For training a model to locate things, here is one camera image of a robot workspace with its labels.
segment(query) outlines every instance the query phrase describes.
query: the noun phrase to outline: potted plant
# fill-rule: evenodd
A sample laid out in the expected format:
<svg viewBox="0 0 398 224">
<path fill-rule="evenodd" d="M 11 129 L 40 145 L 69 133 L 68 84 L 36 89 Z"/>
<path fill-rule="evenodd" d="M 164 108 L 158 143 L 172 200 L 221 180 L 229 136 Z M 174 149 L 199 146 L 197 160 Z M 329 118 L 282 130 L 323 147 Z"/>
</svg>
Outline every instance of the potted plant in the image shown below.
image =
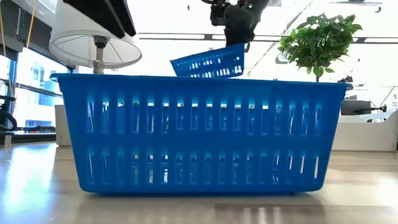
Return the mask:
<svg viewBox="0 0 398 224">
<path fill-rule="evenodd" d="M 323 72 L 335 72 L 329 68 L 332 61 L 342 61 L 340 57 L 348 55 L 354 33 L 362 30 L 354 20 L 355 15 L 346 18 L 339 15 L 330 19 L 324 13 L 310 16 L 288 37 L 280 39 L 278 49 L 286 54 L 289 63 L 296 62 L 298 69 L 305 67 L 308 74 L 313 72 L 319 82 Z"/>
</svg>

